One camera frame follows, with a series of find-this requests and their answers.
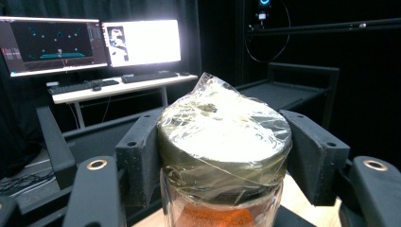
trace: cable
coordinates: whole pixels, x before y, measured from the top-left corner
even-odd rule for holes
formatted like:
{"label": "cable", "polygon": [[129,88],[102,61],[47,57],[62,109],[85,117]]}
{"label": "cable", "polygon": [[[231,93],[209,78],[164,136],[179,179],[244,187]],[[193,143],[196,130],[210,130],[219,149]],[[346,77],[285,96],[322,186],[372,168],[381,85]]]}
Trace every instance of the cable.
{"label": "cable", "polygon": [[54,172],[50,169],[50,172],[42,177],[38,174],[29,174],[24,177],[1,182],[0,195],[18,197],[32,189],[54,181],[54,179]]}
{"label": "cable", "polygon": [[71,107],[71,104],[69,104],[68,106],[70,107],[71,113],[73,113],[74,120],[76,121],[76,127],[77,127],[77,129],[79,129],[77,117],[76,117],[76,115],[75,115],[75,113],[74,113],[74,110],[73,110],[73,108]]}
{"label": "cable", "polygon": [[110,99],[111,99],[111,98],[112,98],[112,97],[109,96],[109,100],[107,101],[106,111],[104,111],[103,119],[101,120],[101,123],[104,122],[104,118],[106,118],[106,113],[107,113],[107,111],[109,111],[109,105],[110,105]]}
{"label": "cable", "polygon": [[[286,4],[284,3],[283,0],[280,0],[280,2],[281,2],[281,4],[283,5],[284,9],[286,10],[287,18],[288,18],[288,28],[290,28],[290,27],[291,27],[291,19],[289,18],[289,13],[288,13],[287,6],[286,6]],[[249,56],[251,57],[251,59],[253,59],[254,61],[259,62],[259,63],[269,63],[269,62],[274,61],[275,59],[277,59],[277,57],[280,56],[281,53],[283,53],[283,51],[284,51],[284,50],[286,49],[286,47],[287,47],[288,42],[289,42],[289,34],[287,35],[287,40],[286,40],[286,43],[284,44],[283,48],[278,52],[278,54],[276,54],[276,55],[275,55],[271,60],[269,60],[269,61],[262,61],[262,60],[259,60],[258,58],[256,58],[256,57],[251,53],[251,51],[250,51],[250,49],[249,49],[249,47],[248,47],[247,39],[245,39],[245,48],[247,49],[248,55],[249,55]]]}

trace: computer monitor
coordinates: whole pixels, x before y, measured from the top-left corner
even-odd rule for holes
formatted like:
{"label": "computer monitor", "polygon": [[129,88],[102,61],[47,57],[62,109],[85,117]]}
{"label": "computer monitor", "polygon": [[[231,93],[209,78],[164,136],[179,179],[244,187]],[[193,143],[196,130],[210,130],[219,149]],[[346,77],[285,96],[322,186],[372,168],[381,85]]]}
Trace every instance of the computer monitor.
{"label": "computer monitor", "polygon": [[111,67],[181,60],[177,20],[104,22]]}
{"label": "computer monitor", "polygon": [[12,78],[108,65],[97,19],[2,16],[0,47]]}

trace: wrinkled plastic film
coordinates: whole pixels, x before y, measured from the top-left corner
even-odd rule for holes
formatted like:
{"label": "wrinkled plastic film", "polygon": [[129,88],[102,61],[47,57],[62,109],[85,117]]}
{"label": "wrinkled plastic film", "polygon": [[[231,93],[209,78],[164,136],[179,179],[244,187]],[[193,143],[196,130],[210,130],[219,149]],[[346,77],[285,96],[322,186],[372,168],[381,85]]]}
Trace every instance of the wrinkled plastic film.
{"label": "wrinkled plastic film", "polygon": [[165,189],[186,200],[238,207],[282,187],[291,149],[286,119],[217,77],[203,74],[167,107],[158,132]]}

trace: glowing white monitor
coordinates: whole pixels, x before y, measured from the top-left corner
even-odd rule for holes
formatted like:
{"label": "glowing white monitor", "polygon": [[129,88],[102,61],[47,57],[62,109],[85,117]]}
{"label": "glowing white monitor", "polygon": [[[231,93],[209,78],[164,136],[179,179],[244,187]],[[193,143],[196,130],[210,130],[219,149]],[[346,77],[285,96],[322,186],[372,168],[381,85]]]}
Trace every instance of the glowing white monitor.
{"label": "glowing white monitor", "polygon": [[111,67],[181,60],[176,20],[102,24]]}

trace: desk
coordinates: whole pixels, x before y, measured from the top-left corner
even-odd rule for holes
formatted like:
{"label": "desk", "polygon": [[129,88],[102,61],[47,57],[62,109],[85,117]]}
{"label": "desk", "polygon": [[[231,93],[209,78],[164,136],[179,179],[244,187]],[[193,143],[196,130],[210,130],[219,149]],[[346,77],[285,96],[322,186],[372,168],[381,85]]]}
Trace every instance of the desk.
{"label": "desk", "polygon": [[106,97],[106,96],[116,96],[122,95],[131,92],[138,92],[147,89],[160,88],[163,105],[167,106],[167,92],[166,86],[186,82],[189,80],[197,79],[197,76],[189,75],[189,76],[177,76],[176,78],[167,78],[167,79],[154,79],[142,82],[134,82],[134,83],[123,83],[121,78],[112,78],[118,81],[118,84],[102,87],[100,91],[93,91],[92,89],[87,89],[83,91],[64,93],[59,95],[53,95],[53,101],[55,104],[71,104],[73,103],[77,112],[77,118],[79,122],[79,126],[81,129],[85,128],[85,123],[83,121],[82,112],[80,110],[79,103],[81,101],[87,101],[91,99]]}
{"label": "desk", "polygon": [[[287,175],[284,179],[281,205],[318,227],[340,226],[340,201],[336,200],[334,206],[315,207],[309,203],[297,183]],[[160,209],[133,225],[133,227],[165,227],[163,209]]]}

